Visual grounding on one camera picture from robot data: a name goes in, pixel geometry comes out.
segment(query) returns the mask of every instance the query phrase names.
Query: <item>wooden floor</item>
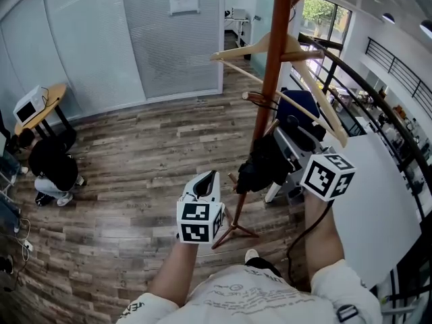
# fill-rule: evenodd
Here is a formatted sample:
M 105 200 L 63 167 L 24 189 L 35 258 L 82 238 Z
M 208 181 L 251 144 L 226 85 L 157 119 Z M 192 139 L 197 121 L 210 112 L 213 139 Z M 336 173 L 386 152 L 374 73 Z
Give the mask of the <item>wooden floor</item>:
M 236 65 L 252 72 L 247 61 Z M 248 156 L 256 107 L 242 101 L 254 82 L 225 70 L 223 95 L 143 105 L 102 114 L 75 124 L 71 149 L 88 180 L 66 207 L 38 208 L 33 175 L 12 192 L 31 221 L 34 245 L 14 293 L 0 292 L 6 323 L 111 323 L 145 292 L 175 242 L 176 201 L 196 174 L 221 172 L 223 202 L 234 212 L 237 195 L 227 173 Z M 303 229 L 302 208 L 283 198 L 263 202 L 265 190 L 250 193 L 240 223 L 260 235 L 240 233 L 217 250 L 202 246 L 192 287 L 229 265 L 243 263 L 254 247 L 286 277 L 286 246 Z M 226 222 L 222 231 L 227 228 Z M 2 240 L 23 265 L 21 247 Z M 306 277 L 304 248 L 294 251 L 297 279 Z M 13 287 L 15 274 L 0 276 Z

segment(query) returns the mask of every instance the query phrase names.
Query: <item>black metal railing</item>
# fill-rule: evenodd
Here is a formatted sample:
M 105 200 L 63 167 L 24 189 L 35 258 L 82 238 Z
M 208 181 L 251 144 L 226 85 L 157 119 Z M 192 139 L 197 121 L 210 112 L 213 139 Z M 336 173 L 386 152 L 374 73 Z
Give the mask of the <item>black metal railing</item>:
M 370 37 L 366 54 L 392 75 L 432 119 L 432 91 L 407 65 Z
M 398 165 L 398 168 L 400 171 L 403 171 L 406 175 L 406 180 L 408 182 L 408 186 L 412 191 L 412 195 L 415 199 L 415 203 L 417 205 L 418 212 L 421 216 L 421 231 L 422 234 L 420 238 L 416 241 L 414 246 L 410 249 L 410 251 L 406 254 L 406 256 L 399 262 L 397 268 L 398 268 L 398 284 L 399 284 L 399 291 L 403 294 L 409 294 L 410 291 L 414 287 L 416 289 L 419 289 L 417 285 L 424 284 L 424 279 L 421 279 L 421 270 L 427 269 L 428 276 L 430 279 L 432 279 L 432 268 L 430 266 L 432 265 L 432 213 L 429 213 L 427 216 L 425 216 L 422 208 L 422 204 L 419 200 L 419 196 L 416 193 L 414 189 L 414 184 L 410 176 L 408 175 L 408 163 L 404 162 L 402 160 L 401 156 L 399 155 L 398 151 L 394 148 L 393 144 L 389 142 L 387 139 L 387 136 L 384 134 L 383 130 L 381 129 L 380 124 L 376 119 L 369 113 L 368 109 L 358 100 L 356 95 L 347 88 L 340 79 L 336 78 L 335 73 L 338 68 L 340 68 L 342 71 L 344 71 L 351 79 L 357 83 L 364 91 L 368 93 L 368 95 L 373 99 L 373 104 L 379 107 L 382 112 L 386 115 L 387 120 L 393 124 L 394 128 L 399 131 L 400 136 L 404 139 L 404 142 L 409 146 L 410 152 L 411 152 L 411 159 L 414 159 L 425 179 L 425 182 L 428 186 L 428 189 L 430 193 L 432 194 L 432 175 L 429 171 L 429 167 L 427 165 L 427 162 L 425 158 L 423 157 L 422 152 L 418 148 L 416 142 L 414 141 L 412 135 L 410 132 L 405 128 L 405 126 L 402 124 L 402 122 L 396 117 L 393 109 L 384 101 L 383 97 L 381 97 L 378 92 L 376 92 L 371 85 L 369 85 L 366 80 L 364 80 L 362 77 L 360 77 L 359 74 L 357 74 L 350 66 L 348 66 L 346 63 L 344 63 L 341 59 L 339 59 L 334 54 L 330 53 L 326 48 L 322 47 L 321 45 L 314 42 L 311 38 L 300 34 L 298 37 L 298 40 L 303 45 L 313 46 L 316 49 L 321 49 L 324 51 L 325 58 L 329 59 L 331 61 L 330 68 L 326 68 L 323 64 L 328 63 L 328 60 L 325 61 L 316 61 L 313 60 L 318 66 L 319 71 L 318 74 L 314 73 L 312 70 L 310 70 L 311 74 L 323 85 L 323 92 L 326 93 L 332 84 L 336 84 L 338 86 L 341 86 L 352 98 L 352 100 L 355 102 L 356 106 L 364 113 L 364 115 L 369 119 L 369 125 L 378 133 L 381 137 L 381 139 L 386 144 L 390 154 L 394 157 L 396 160 L 396 163 Z M 298 73 L 294 71 L 292 74 L 292 78 L 299 85 L 301 88 L 305 88 L 305 85 L 301 81 L 301 77 Z M 349 108 L 346 105 L 341 105 L 343 107 L 344 111 L 350 111 Z M 353 115 L 348 114 L 354 122 L 354 126 L 356 125 L 356 117 Z M 353 136 L 353 131 L 347 130 L 347 133 L 349 136 Z M 404 304 L 407 303 L 408 299 L 411 299 L 409 296 L 403 297 Z

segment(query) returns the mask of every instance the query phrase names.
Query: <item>table leg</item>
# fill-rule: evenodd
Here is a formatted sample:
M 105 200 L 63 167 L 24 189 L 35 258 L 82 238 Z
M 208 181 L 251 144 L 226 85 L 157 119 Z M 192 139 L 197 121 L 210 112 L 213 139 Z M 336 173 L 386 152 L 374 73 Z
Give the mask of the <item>table leg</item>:
M 66 127 L 66 130 L 73 130 L 72 126 L 69 124 L 69 121 L 66 119 L 65 115 L 63 114 L 63 112 L 61 111 L 59 106 L 56 106 L 55 112 L 57 113 L 57 115 L 59 116 L 61 122 L 63 122 L 63 125 Z
M 43 129 L 39 125 L 37 125 L 34 129 L 39 133 L 39 136 L 41 136 L 42 139 L 48 138 L 45 132 L 43 132 Z
M 51 137 L 57 137 L 45 119 L 42 120 L 42 125 L 44 125 L 45 129 L 47 130 L 47 132 Z

